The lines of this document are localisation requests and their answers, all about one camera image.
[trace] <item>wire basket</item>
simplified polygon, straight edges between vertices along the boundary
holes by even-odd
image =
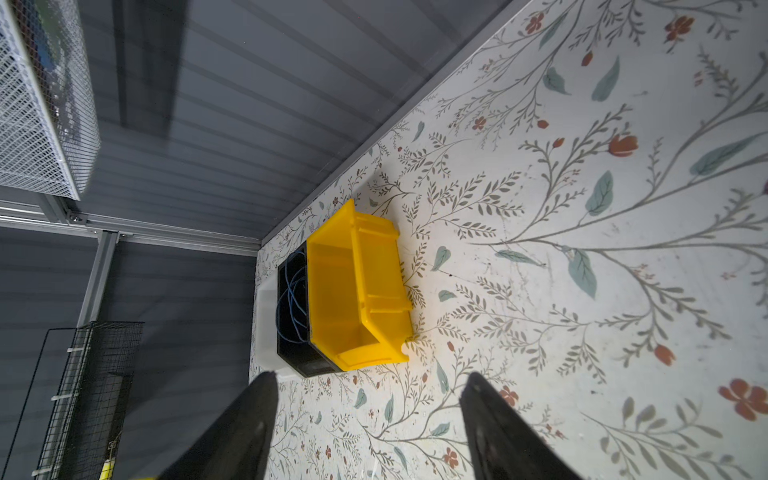
[[[75,0],[0,0],[0,185],[80,200],[100,146]]]
[[[94,322],[77,329],[32,473],[37,480],[95,480],[114,464],[142,328]]]

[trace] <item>blue cable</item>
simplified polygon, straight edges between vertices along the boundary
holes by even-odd
[[[290,260],[293,259],[296,255],[301,255],[302,257],[304,257],[306,259],[306,254],[304,252],[302,252],[302,251],[293,252],[286,259],[286,268],[283,269],[283,272],[285,273],[286,290],[283,292],[282,295],[280,295],[280,298],[277,299],[277,305],[278,305],[278,308],[279,308],[280,307],[280,303],[283,301],[283,298],[287,294],[288,295],[288,311],[289,311],[289,314],[290,314],[290,317],[291,317],[291,323],[293,324],[293,329],[296,331],[296,337],[298,337],[298,339],[300,341],[297,342],[296,340],[291,340],[289,338],[286,338],[280,332],[280,325],[279,325],[279,322],[277,322],[277,318],[275,320],[278,323],[277,324],[277,334],[280,335],[280,338],[282,338],[286,342],[295,343],[295,344],[299,344],[300,345],[300,344],[308,343],[309,340],[306,340],[302,336],[301,332],[299,331],[299,326],[302,326],[307,332],[309,332],[309,326],[306,323],[302,323],[301,321],[299,321],[296,318],[296,316],[293,314],[293,306],[294,306],[294,304],[296,305],[296,308],[299,309],[299,311],[304,315],[305,319],[308,320],[309,319],[309,315],[307,314],[305,309],[301,307],[301,304],[300,304],[299,300],[296,298],[296,294],[293,292],[293,289],[295,289],[296,286],[299,285],[302,281],[305,282],[305,285],[306,285],[306,272],[305,272],[306,264],[304,266],[302,266],[301,268],[299,268],[293,274],[293,277],[290,280],[288,280],[287,265],[290,262]]]

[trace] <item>metal bracket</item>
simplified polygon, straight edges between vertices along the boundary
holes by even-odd
[[[91,277],[88,279],[88,287],[85,289],[85,299],[78,317],[78,328],[98,320],[98,311],[101,308],[101,299],[104,297],[109,267],[112,264],[114,248],[119,237],[118,232],[106,230],[102,230],[98,234],[98,249],[96,250],[96,258],[94,258],[94,266],[91,268]]]
[[[63,223],[69,225],[72,212],[61,197],[48,194],[38,194],[38,206],[43,211],[45,218],[51,223]]]

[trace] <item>black wire mesh basket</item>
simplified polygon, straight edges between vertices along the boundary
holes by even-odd
[[[33,473],[38,480],[96,480],[114,464],[143,325],[77,329]]]

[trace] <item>gray corrugated wall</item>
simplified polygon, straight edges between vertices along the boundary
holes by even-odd
[[[0,228],[2,463],[46,330],[77,325],[96,246],[91,238]],[[72,334],[57,331],[48,338],[6,479],[29,478],[37,468]]]
[[[162,472],[248,383],[255,259],[119,243],[101,319],[141,321],[116,480]]]
[[[77,324],[96,246],[0,228],[0,462],[45,331]],[[254,268],[249,257],[117,245],[100,318],[145,322],[117,480],[160,473],[246,386]],[[37,466],[71,336],[51,334],[7,479]]]
[[[509,0],[191,0],[180,59],[125,35],[129,60],[178,67],[169,91],[128,62],[132,112],[174,96],[170,130],[142,133],[120,126],[117,1],[79,2],[104,142],[80,208],[263,237]],[[172,25],[170,1],[122,3]]]

